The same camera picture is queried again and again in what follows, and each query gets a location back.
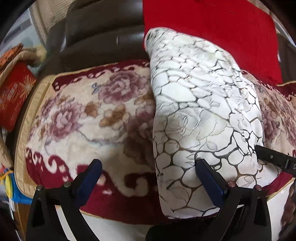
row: floral blanket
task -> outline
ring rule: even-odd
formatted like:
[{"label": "floral blanket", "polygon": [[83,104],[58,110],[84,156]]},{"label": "floral blanket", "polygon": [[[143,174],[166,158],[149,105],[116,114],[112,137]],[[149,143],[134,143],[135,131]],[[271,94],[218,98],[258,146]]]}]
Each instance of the floral blanket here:
[{"label": "floral blanket", "polygon": [[125,223],[162,222],[152,149],[154,115],[147,61],[58,77],[32,124],[28,173],[36,184],[54,188],[100,159],[103,174],[82,210]]}]

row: brown leather sofa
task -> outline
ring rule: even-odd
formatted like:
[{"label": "brown leather sofa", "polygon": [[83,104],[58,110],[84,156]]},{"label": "brown leather sofa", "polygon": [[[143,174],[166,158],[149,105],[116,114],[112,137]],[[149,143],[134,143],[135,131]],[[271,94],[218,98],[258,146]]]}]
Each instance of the brown leather sofa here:
[{"label": "brown leather sofa", "polygon": [[50,55],[39,78],[128,59],[147,59],[142,47],[142,0],[76,0],[49,31]]}]

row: pink peony pattern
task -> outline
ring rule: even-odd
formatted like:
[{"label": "pink peony pattern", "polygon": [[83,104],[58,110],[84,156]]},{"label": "pink peony pattern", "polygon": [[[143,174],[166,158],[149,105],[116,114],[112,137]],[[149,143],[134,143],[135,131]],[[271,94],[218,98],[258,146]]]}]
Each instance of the pink peony pattern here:
[{"label": "pink peony pattern", "polygon": [[142,94],[147,83],[146,76],[140,76],[132,70],[120,70],[100,87],[99,99],[104,100],[106,104],[127,102]]},{"label": "pink peony pattern", "polygon": [[152,130],[155,116],[155,105],[145,105],[136,110],[136,115],[130,117],[127,124],[128,138],[124,141],[124,154],[137,163],[155,168]]},{"label": "pink peony pattern", "polygon": [[284,120],[284,128],[286,130],[286,133],[288,135],[288,140],[293,145],[296,147],[296,122],[295,120],[291,118],[285,118]]},{"label": "pink peony pattern", "polygon": [[78,130],[81,127],[78,123],[81,109],[81,104],[73,102],[65,104],[60,110],[56,111],[49,126],[49,136],[57,142]]},{"label": "pink peony pattern", "polygon": [[282,112],[288,114],[291,117],[294,117],[294,107],[290,107],[285,101],[283,101],[282,106],[281,106]]},{"label": "pink peony pattern", "polygon": [[269,141],[272,141],[279,132],[280,123],[276,121],[277,115],[275,114],[275,112],[271,112],[268,107],[264,108],[262,103],[260,103],[260,108],[262,113],[265,138]]},{"label": "pink peony pattern", "polygon": [[59,98],[59,94],[57,94],[54,98],[49,98],[45,101],[44,105],[41,107],[41,117],[47,118],[52,107],[56,104]]}]

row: flower embroidery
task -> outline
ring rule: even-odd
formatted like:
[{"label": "flower embroidery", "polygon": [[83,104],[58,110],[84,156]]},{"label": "flower embroidery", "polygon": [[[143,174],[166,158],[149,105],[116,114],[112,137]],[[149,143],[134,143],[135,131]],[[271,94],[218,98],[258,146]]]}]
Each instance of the flower embroidery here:
[{"label": "flower embroidery", "polygon": [[29,136],[28,136],[28,141],[31,140],[31,138],[34,135],[35,131],[36,131],[36,127],[35,126],[32,126],[31,129],[30,129]]},{"label": "flower embroidery", "polygon": [[35,83],[36,83],[36,79],[31,78],[29,75],[25,76],[24,83],[20,83],[20,87],[21,87],[20,97],[23,98],[23,100],[25,100],[28,97]]},{"label": "flower embroidery", "polygon": [[78,130],[81,125],[78,120],[81,115],[82,105],[78,102],[68,103],[52,115],[52,123],[49,126],[49,135],[56,141],[60,141],[70,133]]},{"label": "flower embroidery", "polygon": [[57,100],[57,106],[59,106],[59,105],[61,105],[63,102],[66,102],[66,100],[67,99],[69,99],[70,98],[70,96],[68,95],[68,96],[61,96],[61,98],[59,98],[58,100]]},{"label": "flower embroidery", "polygon": [[1,93],[0,94],[0,110],[4,110],[6,107],[6,97],[5,97],[5,93]]},{"label": "flower embroidery", "polygon": [[264,108],[261,102],[260,102],[260,108],[262,112],[265,138],[268,139],[269,141],[272,141],[276,137],[279,131],[280,123],[275,120],[277,117],[276,113],[272,112],[268,107]]},{"label": "flower embroidery", "polygon": [[44,105],[41,108],[42,118],[48,117],[50,110],[56,104],[58,98],[59,98],[59,94],[55,98],[49,98],[48,100],[45,101]]},{"label": "flower embroidery", "polygon": [[152,90],[149,89],[145,95],[138,97],[134,102],[134,105],[137,105],[137,104],[155,105],[155,100],[154,100]]},{"label": "flower embroidery", "polygon": [[285,114],[288,114],[291,117],[294,117],[294,108],[290,107],[286,101],[283,101],[281,111]]},{"label": "flower embroidery", "polygon": [[141,77],[132,70],[121,70],[100,87],[99,99],[103,99],[106,104],[127,102],[142,94],[147,83],[146,76]]},{"label": "flower embroidery", "polygon": [[257,93],[263,93],[263,92],[266,93],[266,90],[262,85],[254,84],[254,86],[255,86],[255,90],[256,90]]},{"label": "flower embroidery", "polygon": [[45,137],[45,135],[47,133],[47,129],[48,129],[48,124],[45,124],[42,126],[42,128],[40,129],[40,133],[39,133],[39,141]]},{"label": "flower embroidery", "polygon": [[146,105],[136,110],[136,115],[128,120],[128,137],[124,141],[123,149],[126,156],[152,169],[155,168],[152,145],[154,115],[155,105]]},{"label": "flower embroidery", "polygon": [[39,118],[37,118],[37,121],[36,121],[36,128],[38,128],[41,124],[41,120]]},{"label": "flower embroidery", "polygon": [[94,103],[94,102],[90,101],[85,106],[84,113],[86,113],[87,116],[91,116],[93,118],[96,118],[98,116],[98,108],[100,106],[101,106],[100,103]]},{"label": "flower embroidery", "polygon": [[124,121],[128,119],[128,114],[126,114],[126,107],[124,104],[117,106],[114,110],[108,109],[104,111],[104,118],[100,121],[100,127],[114,127],[119,129]]},{"label": "flower embroidery", "polygon": [[285,118],[284,128],[288,135],[288,140],[292,146],[296,147],[296,123],[291,118]]}]

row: gold fabric trim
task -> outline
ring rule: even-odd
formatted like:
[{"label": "gold fabric trim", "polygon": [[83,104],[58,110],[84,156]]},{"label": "gold fabric trim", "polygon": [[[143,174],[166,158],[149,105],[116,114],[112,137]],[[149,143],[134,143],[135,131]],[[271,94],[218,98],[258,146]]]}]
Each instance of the gold fabric trim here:
[{"label": "gold fabric trim", "polygon": [[49,75],[38,84],[28,104],[17,138],[17,146],[15,150],[15,181],[21,193],[30,198],[34,196],[37,185],[30,178],[26,168],[25,152],[27,139],[40,104],[54,80],[55,75]]},{"label": "gold fabric trim", "polygon": [[286,183],[285,186],[283,186],[280,190],[277,192],[274,192],[266,197],[266,200],[269,201],[270,199],[274,198],[280,191],[282,191],[286,186],[290,185],[292,182],[294,182],[295,178],[293,177],[288,183]]},{"label": "gold fabric trim", "polygon": [[276,85],[276,86],[281,87],[281,86],[285,86],[285,85],[288,85],[288,84],[295,84],[295,83],[296,83],[296,81],[295,80],[292,80],[292,81],[289,81],[289,82],[286,82],[286,83],[282,83],[282,84]]},{"label": "gold fabric trim", "polygon": [[118,62],[116,62],[116,63],[111,63],[111,64],[103,64],[103,65],[99,65],[99,66],[95,66],[95,67],[90,67],[90,68],[86,68],[86,69],[81,69],[81,70],[72,71],[72,72],[64,72],[64,73],[60,73],[60,74],[57,74],[57,75],[56,75],[56,78],[61,77],[61,76],[71,75],[71,74],[80,74],[81,72],[86,72],[86,71],[89,71],[89,70],[91,70],[91,69],[101,68],[101,67],[106,67],[106,66],[110,66],[110,65],[114,65],[114,64],[118,64]]}]

